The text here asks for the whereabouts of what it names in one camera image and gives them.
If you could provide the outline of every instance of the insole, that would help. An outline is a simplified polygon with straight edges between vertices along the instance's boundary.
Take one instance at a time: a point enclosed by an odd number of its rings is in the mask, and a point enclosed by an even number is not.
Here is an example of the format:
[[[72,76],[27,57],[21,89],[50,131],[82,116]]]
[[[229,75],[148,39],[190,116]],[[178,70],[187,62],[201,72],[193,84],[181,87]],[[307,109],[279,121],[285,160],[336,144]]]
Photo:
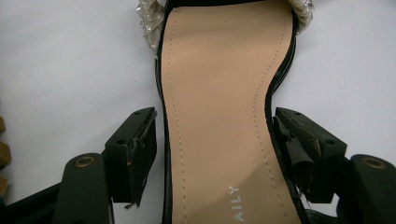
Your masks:
[[[300,222],[264,115],[291,32],[286,1],[171,12],[162,85],[174,224]]]

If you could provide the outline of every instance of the white surface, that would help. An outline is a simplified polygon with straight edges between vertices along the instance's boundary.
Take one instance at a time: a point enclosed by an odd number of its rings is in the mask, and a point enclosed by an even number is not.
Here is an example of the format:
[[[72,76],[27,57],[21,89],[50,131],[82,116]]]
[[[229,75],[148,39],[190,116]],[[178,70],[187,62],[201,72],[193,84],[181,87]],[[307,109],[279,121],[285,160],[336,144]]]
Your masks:
[[[116,204],[116,223],[161,222],[163,119],[154,58],[137,1],[0,2],[0,115],[12,163],[7,203],[58,183],[64,165],[105,141],[134,111],[155,106],[158,155],[139,209]],[[365,153],[396,163],[396,2],[317,1],[298,36],[274,106],[306,114]],[[334,207],[319,208],[334,214]]]

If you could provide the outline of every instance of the stitching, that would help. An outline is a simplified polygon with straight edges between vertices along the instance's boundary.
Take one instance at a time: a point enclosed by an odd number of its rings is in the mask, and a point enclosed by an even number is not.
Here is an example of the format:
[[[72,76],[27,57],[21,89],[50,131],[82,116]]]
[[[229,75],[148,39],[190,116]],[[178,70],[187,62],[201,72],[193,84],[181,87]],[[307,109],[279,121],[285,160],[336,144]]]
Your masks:
[[[177,122],[177,134],[178,134],[178,147],[180,152],[180,160],[181,160],[181,173],[183,178],[183,210],[184,210],[184,223],[187,224],[187,209],[186,209],[186,179],[185,179],[185,170],[184,170],[184,160],[183,160],[183,147],[181,142],[181,133],[180,133],[180,125],[178,122],[178,114],[177,114],[177,107],[175,103],[175,98],[172,90],[172,80],[171,80],[171,50],[172,50],[172,39],[175,32],[175,27],[177,23],[178,16],[180,15],[181,11],[175,11],[177,13],[174,24],[172,27],[171,37],[169,40],[169,50],[168,50],[168,83],[169,83],[169,90],[171,92],[172,104],[175,112],[176,122]]]
[[[285,35],[285,29],[286,29],[286,16],[287,16],[287,13],[285,12],[285,17],[284,17],[284,22],[283,22],[282,36],[280,37],[280,41],[279,41],[279,44],[278,44],[278,46],[277,46],[276,53],[275,53],[275,55],[274,55],[272,61],[271,61],[270,64],[268,65],[267,69],[265,70],[264,75],[263,75],[262,78],[260,79],[259,85],[258,85],[258,87],[257,87],[257,89],[256,89],[255,94],[254,94],[254,98],[253,98],[253,119],[254,119],[254,125],[255,125],[255,127],[256,127],[257,137],[258,137],[258,139],[259,139],[259,141],[260,141],[260,145],[261,145],[261,147],[262,147],[262,156],[264,157],[265,164],[266,164],[266,167],[267,167],[269,176],[271,177],[271,181],[272,181],[272,184],[273,184],[273,187],[274,187],[274,191],[275,191],[275,193],[276,193],[277,199],[279,200],[279,204],[280,204],[280,207],[281,207],[281,209],[282,209],[282,211],[283,211],[283,215],[285,216],[285,219],[286,219],[287,223],[289,223],[288,214],[287,214],[287,212],[286,212],[286,210],[285,210],[285,207],[284,207],[284,205],[283,205],[283,203],[282,203],[282,200],[280,199],[279,192],[278,192],[277,189],[276,189],[276,183],[275,183],[275,181],[274,181],[274,176],[273,176],[272,173],[271,173],[271,168],[270,168],[269,162],[268,162],[267,157],[265,156],[265,153],[264,153],[264,146],[263,146],[262,140],[261,140],[261,138],[260,138],[259,128],[258,128],[258,124],[257,124],[257,120],[256,120],[256,98],[257,98],[257,94],[258,94],[258,92],[259,92],[260,87],[262,86],[262,82],[263,82],[265,76],[267,75],[268,70],[269,70],[269,69],[271,68],[271,66],[273,65],[273,62],[275,61],[275,58],[276,58],[277,54],[279,53],[280,46],[281,46],[282,43],[283,43],[283,37],[284,37],[284,35]]]

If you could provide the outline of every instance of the sandal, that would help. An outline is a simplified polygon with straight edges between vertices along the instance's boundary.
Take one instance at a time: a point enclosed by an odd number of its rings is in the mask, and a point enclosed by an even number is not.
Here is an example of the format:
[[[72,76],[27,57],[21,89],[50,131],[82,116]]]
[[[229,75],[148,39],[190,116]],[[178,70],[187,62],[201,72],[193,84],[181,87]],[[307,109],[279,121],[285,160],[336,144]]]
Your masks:
[[[141,7],[161,8],[148,2]],[[291,2],[311,9],[309,1]],[[165,20],[162,33],[158,21],[142,21],[158,50],[166,139],[163,224],[307,222],[271,112],[295,36],[310,22],[311,14],[293,8],[281,0],[170,0],[163,18],[154,13]]]

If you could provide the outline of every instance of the metal grommet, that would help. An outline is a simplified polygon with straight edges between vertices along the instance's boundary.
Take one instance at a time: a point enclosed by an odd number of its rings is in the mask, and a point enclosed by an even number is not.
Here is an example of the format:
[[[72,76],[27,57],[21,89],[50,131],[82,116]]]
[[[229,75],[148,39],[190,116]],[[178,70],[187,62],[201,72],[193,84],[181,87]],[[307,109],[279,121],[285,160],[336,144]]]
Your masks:
[[[95,157],[86,156],[86,157],[81,157],[78,160],[76,160],[75,166],[82,168],[82,167],[92,165],[94,163],[95,163]]]
[[[363,161],[364,164],[371,166],[375,169],[385,169],[387,167],[387,165],[385,165],[384,162],[379,161],[377,159],[371,158],[371,157],[364,157],[363,159],[361,159]]]

